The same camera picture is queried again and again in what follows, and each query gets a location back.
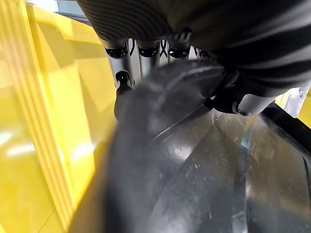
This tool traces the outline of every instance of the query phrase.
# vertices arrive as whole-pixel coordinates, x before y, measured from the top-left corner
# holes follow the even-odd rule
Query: shiny metal surface
[[[138,57],[140,78],[143,79],[148,75],[152,68],[156,68],[159,65],[160,53],[158,52],[157,55],[153,57],[144,57],[138,53]]]
[[[263,115],[205,107],[185,69],[149,77],[119,121],[107,187],[121,232],[309,233],[310,155]]]
[[[136,223],[153,233],[310,232],[305,152],[269,124],[213,110],[158,134],[139,157],[145,177],[134,175],[144,191],[123,177],[125,205],[144,209]]]

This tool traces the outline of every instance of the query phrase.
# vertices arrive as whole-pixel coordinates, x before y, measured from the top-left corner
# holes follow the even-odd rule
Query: ribbed black cover
[[[149,41],[171,34],[165,16],[150,1],[78,0],[78,3],[103,40]]]

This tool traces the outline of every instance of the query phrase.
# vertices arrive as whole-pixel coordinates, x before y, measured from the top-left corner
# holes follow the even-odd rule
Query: metal cylinder
[[[169,42],[168,63],[187,60],[190,54],[190,45],[188,43]]]
[[[126,40],[125,42],[121,42],[123,42],[123,44],[120,44],[120,42],[119,44],[114,42],[114,47],[111,47],[106,43],[105,51],[111,67],[115,87],[119,87],[117,74],[120,72],[128,73],[127,85],[133,87],[135,85],[135,80],[132,72],[131,58],[128,51],[128,41]]]
[[[152,68],[157,67],[160,60],[159,42],[137,42],[140,78],[143,79]]]

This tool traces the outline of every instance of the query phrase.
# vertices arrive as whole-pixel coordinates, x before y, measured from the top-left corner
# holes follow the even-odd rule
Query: black cable
[[[162,54],[164,53],[165,57],[167,57],[167,53],[165,51],[166,48],[166,40],[164,40],[164,44],[163,44],[163,40],[161,40],[161,53],[160,53],[160,57],[162,56]]]
[[[131,51],[130,51],[130,56],[132,56],[132,53],[133,53],[133,51],[134,51],[134,48],[135,48],[135,40],[132,39],[132,49],[131,49]]]
[[[195,47],[193,47],[193,49],[194,49],[195,56],[197,56],[198,55],[198,51],[196,50]]]

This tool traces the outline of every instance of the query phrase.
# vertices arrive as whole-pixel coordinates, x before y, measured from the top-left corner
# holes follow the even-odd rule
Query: yellow wall
[[[0,230],[63,232],[116,124],[108,60],[91,27],[23,0],[0,0],[0,47]]]
[[[311,88],[309,89],[298,118],[311,128]]]
[[[0,232],[62,232],[0,43]]]

